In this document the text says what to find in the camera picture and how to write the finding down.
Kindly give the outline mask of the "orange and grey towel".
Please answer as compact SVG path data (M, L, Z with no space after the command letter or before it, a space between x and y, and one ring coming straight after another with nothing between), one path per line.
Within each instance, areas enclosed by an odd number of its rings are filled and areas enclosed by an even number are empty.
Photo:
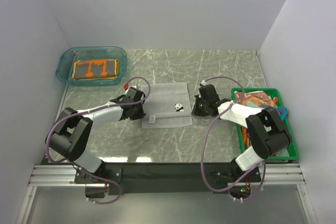
M73 66L74 80L108 80L119 75L119 61L116 59L98 59L76 61Z

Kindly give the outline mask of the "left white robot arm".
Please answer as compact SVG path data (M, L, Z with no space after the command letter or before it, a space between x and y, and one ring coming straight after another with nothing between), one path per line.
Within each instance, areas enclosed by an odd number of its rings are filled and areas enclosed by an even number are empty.
M100 183L110 178L110 172L105 162L87 149L91 130L109 122L144 118L145 98L144 92L129 87L125 94L95 108L79 111L65 108L50 130L46 146L87 171L93 183Z

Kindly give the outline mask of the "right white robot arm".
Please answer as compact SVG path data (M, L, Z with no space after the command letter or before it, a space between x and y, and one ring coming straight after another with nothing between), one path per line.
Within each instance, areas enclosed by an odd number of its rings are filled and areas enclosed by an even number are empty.
M212 116L247 129L250 147L232 160L231 175L235 181L244 181L249 169L292 144L291 134L274 107L243 105L244 93L236 100L221 100L212 84L201 84L198 90L192 115Z

